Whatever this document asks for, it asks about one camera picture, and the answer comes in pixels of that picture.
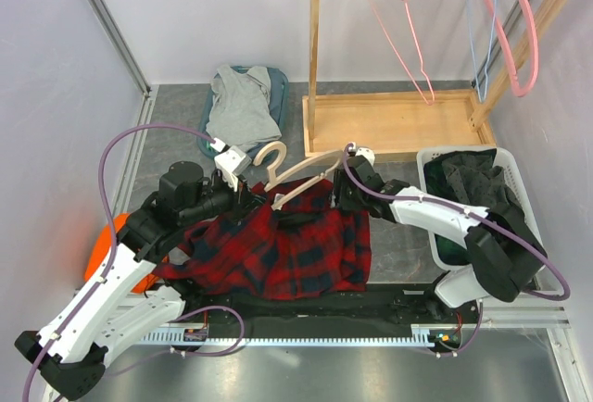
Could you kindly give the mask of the beige wooden hanger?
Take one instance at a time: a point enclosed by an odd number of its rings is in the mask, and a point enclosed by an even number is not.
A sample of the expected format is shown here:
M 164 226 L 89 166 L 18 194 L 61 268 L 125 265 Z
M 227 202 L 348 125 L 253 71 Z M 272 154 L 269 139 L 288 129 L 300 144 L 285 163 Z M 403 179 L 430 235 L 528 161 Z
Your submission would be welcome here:
M 288 170 L 285 170 L 282 173 L 278 173 L 278 168 L 283 164 L 285 160 L 287 154 L 287 147 L 284 143 L 280 141 L 274 141 L 264 145 L 258 151 L 253 160 L 253 165 L 260 166 L 263 163 L 264 159 L 272 152 L 276 152 L 276 157 L 266 168 L 268 174 L 268 182 L 264 186 L 264 190 L 266 192 L 269 192 L 279 184 L 292 179 L 297 173 L 304 170 L 305 168 L 316 165 L 325 165 L 327 162 L 329 162 L 329 166 L 326 170 L 322 171 L 321 173 L 315 176 L 308 178 L 305 182 L 301 183 L 298 187 L 294 188 L 287 194 L 282 195 L 280 198 L 275 198 L 273 204 L 271 205 L 271 208 L 274 211 L 281 210 L 282 207 L 289 201 L 296 198 L 303 192 L 307 191 L 310 187 L 317 184 L 321 180 L 325 180 L 340 165 L 343 156 L 342 150 L 331 150 L 323 152 L 320 155 L 304 159 L 303 161 L 299 162 L 298 164 L 289 168 Z

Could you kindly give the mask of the red navy plaid skirt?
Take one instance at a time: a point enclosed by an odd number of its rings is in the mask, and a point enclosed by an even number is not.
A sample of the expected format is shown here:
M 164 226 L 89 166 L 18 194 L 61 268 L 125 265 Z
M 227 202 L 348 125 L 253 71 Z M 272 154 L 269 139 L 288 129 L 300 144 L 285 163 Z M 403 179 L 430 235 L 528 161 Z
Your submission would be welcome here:
M 277 195 L 299 184 L 273 188 L 265 204 L 241 221 L 224 214 L 189 228 L 179 245 L 188 259 L 162 263 L 155 275 L 191 279 L 208 295 L 267 300 L 365 290 L 372 263 L 367 212 L 333 207 L 333 185 L 326 180 L 272 210 Z

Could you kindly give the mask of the black dotted garment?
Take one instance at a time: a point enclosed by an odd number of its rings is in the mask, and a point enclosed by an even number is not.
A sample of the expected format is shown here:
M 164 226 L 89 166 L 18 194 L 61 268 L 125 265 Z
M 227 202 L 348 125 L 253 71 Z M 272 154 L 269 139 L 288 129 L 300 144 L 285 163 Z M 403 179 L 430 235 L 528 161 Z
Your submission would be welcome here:
M 504 169 L 494 162 L 498 150 L 452 151 L 421 162 L 426 191 L 463 205 L 508 205 L 525 218 L 520 201 L 507 185 Z

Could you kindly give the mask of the pink wire hanger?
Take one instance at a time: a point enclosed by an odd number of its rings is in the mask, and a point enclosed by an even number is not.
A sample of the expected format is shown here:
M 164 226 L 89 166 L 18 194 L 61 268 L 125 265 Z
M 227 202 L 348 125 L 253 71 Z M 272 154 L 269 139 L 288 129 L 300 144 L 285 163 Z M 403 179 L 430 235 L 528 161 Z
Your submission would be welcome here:
M 366 1 L 398 64 L 420 98 L 431 106 L 435 102 L 435 90 L 425 68 L 410 0 Z

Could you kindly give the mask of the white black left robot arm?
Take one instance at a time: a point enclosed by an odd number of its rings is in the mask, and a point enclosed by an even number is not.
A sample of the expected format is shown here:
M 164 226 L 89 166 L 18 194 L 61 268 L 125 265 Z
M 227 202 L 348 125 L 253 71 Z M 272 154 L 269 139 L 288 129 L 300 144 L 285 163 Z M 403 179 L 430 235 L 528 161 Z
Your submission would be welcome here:
M 202 314 L 202 297 L 191 285 L 171 279 L 115 317 L 134 286 L 181 243 L 190 226 L 221 214 L 241 218 L 263 202 L 243 176 L 227 182 L 221 170 L 206 177 L 194 162 L 172 164 L 158 189 L 112 236 L 106 258 L 78 294 L 43 329 L 23 332 L 17 350 L 67 400 L 87 395 L 115 358 L 146 334 L 166 322 L 193 321 Z

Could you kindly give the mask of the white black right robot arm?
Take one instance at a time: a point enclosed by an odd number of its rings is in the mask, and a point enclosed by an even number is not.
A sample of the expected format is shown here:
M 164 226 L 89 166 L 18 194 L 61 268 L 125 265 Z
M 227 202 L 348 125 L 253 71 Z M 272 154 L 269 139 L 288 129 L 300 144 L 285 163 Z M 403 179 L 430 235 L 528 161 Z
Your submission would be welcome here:
M 334 196 L 342 209 L 432 232 L 465 251 L 467 264 L 447 267 L 423 301 L 431 320 L 446 321 L 458 307 L 484 297 L 511 303 L 544 266 L 547 254 L 520 209 L 463 205 L 406 182 L 385 182 L 364 155 L 342 156 Z

